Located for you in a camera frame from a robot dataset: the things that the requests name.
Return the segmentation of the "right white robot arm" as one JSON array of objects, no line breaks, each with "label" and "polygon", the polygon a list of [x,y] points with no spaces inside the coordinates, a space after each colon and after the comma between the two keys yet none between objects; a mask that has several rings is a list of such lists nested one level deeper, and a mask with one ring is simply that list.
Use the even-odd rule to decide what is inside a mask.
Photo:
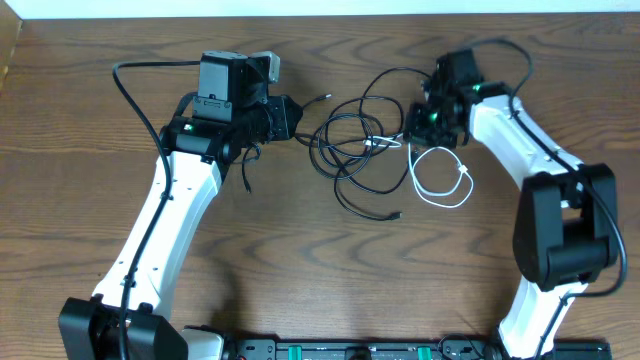
[{"label": "right white robot arm", "polygon": [[450,151],[483,144],[520,190],[513,253],[521,273],[516,295],[486,359],[543,359],[561,352],[554,336],[588,286],[627,259],[617,226],[616,181],[604,164],[564,151],[526,112],[517,91],[489,82],[472,49],[447,53],[423,85],[424,102],[407,115],[404,140]]}]

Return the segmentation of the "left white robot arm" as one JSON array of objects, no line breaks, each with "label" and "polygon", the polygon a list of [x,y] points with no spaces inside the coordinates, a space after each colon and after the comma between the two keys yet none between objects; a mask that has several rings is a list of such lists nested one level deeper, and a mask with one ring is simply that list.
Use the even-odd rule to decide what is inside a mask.
[{"label": "left white robot arm", "polygon": [[206,51],[198,88],[150,133],[159,157],[135,224],[90,299],[66,300],[58,326],[70,359],[227,359],[226,339],[204,326],[170,323],[179,274],[197,227],[244,150],[293,138],[303,115],[271,95],[280,59]]}]

